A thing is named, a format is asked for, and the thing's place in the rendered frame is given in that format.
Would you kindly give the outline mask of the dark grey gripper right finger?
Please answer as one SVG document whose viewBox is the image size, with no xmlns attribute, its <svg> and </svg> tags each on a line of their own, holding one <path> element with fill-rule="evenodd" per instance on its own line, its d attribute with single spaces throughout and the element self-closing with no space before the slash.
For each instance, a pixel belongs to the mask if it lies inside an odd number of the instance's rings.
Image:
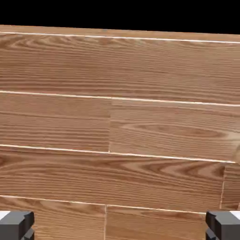
<svg viewBox="0 0 240 240">
<path fill-rule="evenodd" d="M 205 240 L 240 240 L 240 210 L 207 211 Z"/>
</svg>

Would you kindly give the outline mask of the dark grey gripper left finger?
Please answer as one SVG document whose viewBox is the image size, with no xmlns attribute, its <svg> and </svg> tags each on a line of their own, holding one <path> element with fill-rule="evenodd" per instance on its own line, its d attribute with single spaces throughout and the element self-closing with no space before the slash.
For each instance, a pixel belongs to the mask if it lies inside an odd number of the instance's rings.
<svg viewBox="0 0 240 240">
<path fill-rule="evenodd" d="M 0 210 L 0 240 L 34 240 L 33 211 Z"/>
</svg>

